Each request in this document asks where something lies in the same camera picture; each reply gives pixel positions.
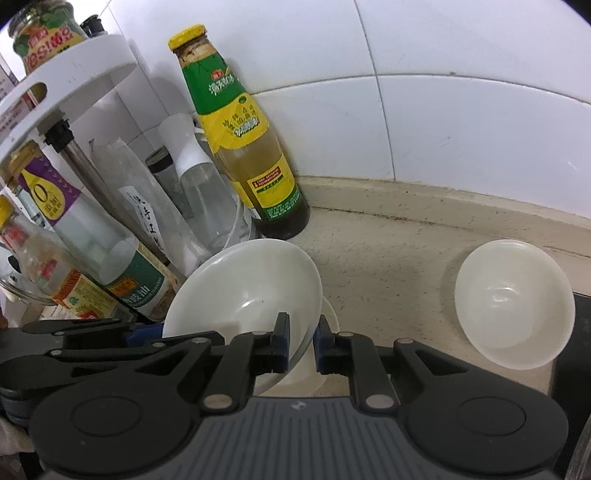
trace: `dark liquid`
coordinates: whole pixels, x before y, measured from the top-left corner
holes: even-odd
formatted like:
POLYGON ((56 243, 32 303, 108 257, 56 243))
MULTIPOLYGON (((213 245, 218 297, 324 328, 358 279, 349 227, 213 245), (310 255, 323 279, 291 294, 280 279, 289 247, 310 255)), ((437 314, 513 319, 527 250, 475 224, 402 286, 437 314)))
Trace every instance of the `dark liquid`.
POLYGON ((252 219, 256 228, 267 238, 277 238, 279 240, 289 240, 300 233, 310 220, 310 207, 302 195, 298 205, 280 220, 263 221, 252 219))

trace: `white bottle cap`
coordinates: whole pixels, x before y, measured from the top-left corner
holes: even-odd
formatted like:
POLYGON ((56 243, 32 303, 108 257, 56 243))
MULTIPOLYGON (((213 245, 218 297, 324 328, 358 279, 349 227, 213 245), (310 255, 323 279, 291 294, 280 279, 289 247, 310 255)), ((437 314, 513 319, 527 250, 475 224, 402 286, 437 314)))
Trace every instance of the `white bottle cap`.
POLYGON ((213 163, 195 138, 193 118, 187 113, 169 116, 158 127, 158 133, 173 158, 178 177, 202 163, 213 163))

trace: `plastic bottle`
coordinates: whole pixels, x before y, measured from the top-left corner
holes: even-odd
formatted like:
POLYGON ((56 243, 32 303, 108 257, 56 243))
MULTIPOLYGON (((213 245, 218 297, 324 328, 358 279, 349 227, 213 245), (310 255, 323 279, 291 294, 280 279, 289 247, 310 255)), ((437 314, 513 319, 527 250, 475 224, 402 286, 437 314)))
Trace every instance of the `plastic bottle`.
MULTIPOLYGON (((193 213, 187 223, 213 254, 224 248, 236 218, 236 202, 209 156, 195 138, 193 118, 186 113, 168 117, 158 132, 173 158, 178 179, 193 213)), ((245 232, 244 219, 238 228, 245 232)))
POLYGON ((9 169, 100 285, 147 318, 164 320, 178 279, 134 234, 65 181, 34 141, 13 156, 9 169))
POLYGON ((22 274, 79 318, 133 318, 129 308, 76 268, 76 261, 54 232, 30 222, 3 196, 0 196, 0 236, 13 251, 22 274))
POLYGON ((310 208, 269 120, 207 39, 205 27, 182 31, 168 46, 183 69, 212 152, 256 227, 282 240, 300 233, 310 208))

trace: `clear plastic bottle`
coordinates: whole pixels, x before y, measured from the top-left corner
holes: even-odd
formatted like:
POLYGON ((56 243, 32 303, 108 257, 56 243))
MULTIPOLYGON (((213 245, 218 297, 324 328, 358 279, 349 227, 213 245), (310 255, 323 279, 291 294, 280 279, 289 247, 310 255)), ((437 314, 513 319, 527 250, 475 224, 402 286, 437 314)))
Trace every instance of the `clear plastic bottle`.
POLYGON ((133 318, 129 308, 78 270, 71 253, 54 232, 30 222, 3 196, 0 196, 0 236, 13 251, 22 274, 79 318, 133 318))
MULTIPOLYGON (((195 236, 216 254, 226 245, 236 219, 236 202, 216 166, 195 138, 193 118, 186 113, 168 117, 158 132, 173 158, 178 179, 193 217, 187 220, 195 236)), ((238 228, 247 230, 244 219, 238 228)))
POLYGON ((30 141, 9 165, 86 271, 124 303, 151 320, 164 320, 179 284, 126 227, 69 184, 30 141))

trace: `jar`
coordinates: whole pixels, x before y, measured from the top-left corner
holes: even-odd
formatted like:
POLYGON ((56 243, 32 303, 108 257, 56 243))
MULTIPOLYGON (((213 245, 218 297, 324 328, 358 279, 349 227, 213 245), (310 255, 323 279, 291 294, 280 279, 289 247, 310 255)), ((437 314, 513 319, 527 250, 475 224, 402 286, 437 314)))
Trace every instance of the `jar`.
POLYGON ((8 25, 13 49, 30 74, 58 53, 88 37, 74 20, 74 8, 63 0, 30 2, 8 25))

